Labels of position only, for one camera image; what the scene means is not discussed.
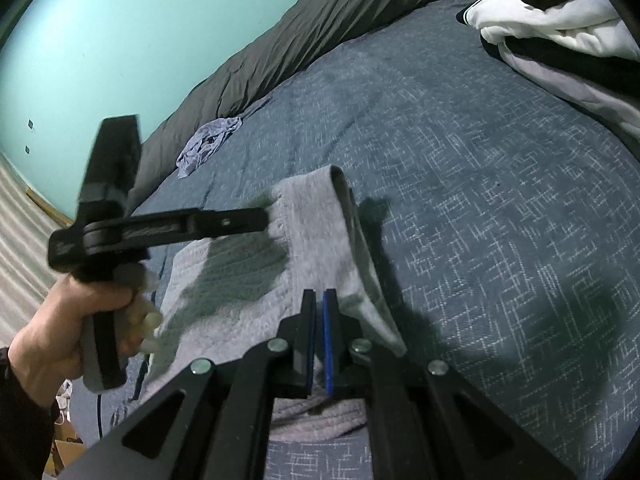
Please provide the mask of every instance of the gray pillow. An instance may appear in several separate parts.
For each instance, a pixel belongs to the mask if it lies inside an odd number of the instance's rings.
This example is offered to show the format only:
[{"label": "gray pillow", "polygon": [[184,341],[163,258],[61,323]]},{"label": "gray pillow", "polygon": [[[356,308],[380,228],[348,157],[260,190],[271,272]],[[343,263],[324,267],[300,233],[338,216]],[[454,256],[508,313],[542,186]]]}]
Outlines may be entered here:
[{"label": "gray pillow", "polygon": [[344,41],[388,25],[433,0],[298,0],[270,30],[197,85],[142,145],[129,211],[175,170],[195,131],[240,114],[255,100]]}]

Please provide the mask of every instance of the black cable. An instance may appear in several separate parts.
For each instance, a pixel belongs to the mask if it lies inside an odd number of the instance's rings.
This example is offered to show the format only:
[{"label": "black cable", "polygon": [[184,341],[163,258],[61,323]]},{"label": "black cable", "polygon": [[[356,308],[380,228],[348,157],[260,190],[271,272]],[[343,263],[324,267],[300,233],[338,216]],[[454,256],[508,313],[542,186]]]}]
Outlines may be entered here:
[{"label": "black cable", "polygon": [[102,440],[102,395],[98,394],[98,402],[97,402],[97,412],[98,412],[98,436],[100,440]]}]

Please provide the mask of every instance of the cardboard box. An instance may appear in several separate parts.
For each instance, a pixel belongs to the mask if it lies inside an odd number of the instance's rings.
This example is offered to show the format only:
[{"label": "cardboard box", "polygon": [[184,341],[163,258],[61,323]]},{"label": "cardboard box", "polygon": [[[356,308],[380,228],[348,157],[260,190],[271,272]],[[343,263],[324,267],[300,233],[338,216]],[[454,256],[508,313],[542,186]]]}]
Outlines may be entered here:
[{"label": "cardboard box", "polygon": [[58,473],[56,472],[55,462],[53,462],[53,451],[49,453],[49,459],[47,460],[47,465],[44,466],[44,473],[53,477],[58,476]]},{"label": "cardboard box", "polygon": [[62,424],[56,424],[53,427],[53,440],[82,443],[80,437],[76,435],[76,430],[74,430],[74,427],[68,420],[65,420]]},{"label": "cardboard box", "polygon": [[63,440],[54,440],[55,452],[53,453],[53,462],[56,466],[56,472],[60,472],[69,467],[79,456],[86,451],[84,444],[77,442],[65,442]]}]

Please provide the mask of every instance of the gray towel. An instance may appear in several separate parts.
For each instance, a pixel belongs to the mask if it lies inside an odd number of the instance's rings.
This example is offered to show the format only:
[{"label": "gray towel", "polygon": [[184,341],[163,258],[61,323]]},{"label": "gray towel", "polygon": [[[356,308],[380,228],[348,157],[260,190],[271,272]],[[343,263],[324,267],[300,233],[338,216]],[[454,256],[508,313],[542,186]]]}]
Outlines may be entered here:
[{"label": "gray towel", "polygon": [[[340,310],[361,321],[366,337],[397,355],[406,351],[340,169],[285,179],[250,205],[268,210],[266,232],[192,242],[174,258],[161,351],[150,361],[142,401],[197,357],[224,363],[274,337],[280,320],[299,312],[305,288],[335,288]],[[276,399],[271,440],[323,440],[365,423],[361,400],[331,402],[322,394],[317,358],[314,373],[311,398]]]},{"label": "gray towel", "polygon": [[240,126],[242,126],[240,117],[222,117],[199,127],[175,161],[178,167],[178,178],[189,176],[199,165],[209,160],[209,157],[219,150],[222,143]]}]

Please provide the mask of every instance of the blue cloth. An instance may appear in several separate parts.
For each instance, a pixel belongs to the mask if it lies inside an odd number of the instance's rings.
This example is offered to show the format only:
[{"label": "blue cloth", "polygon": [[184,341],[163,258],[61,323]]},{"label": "blue cloth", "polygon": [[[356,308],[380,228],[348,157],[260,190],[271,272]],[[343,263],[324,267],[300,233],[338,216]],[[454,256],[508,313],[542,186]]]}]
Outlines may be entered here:
[{"label": "blue cloth", "polygon": [[199,165],[209,160],[209,157],[219,150],[222,143],[240,126],[242,126],[240,117],[222,117],[199,127],[175,161],[178,167],[178,178],[189,176]]}]

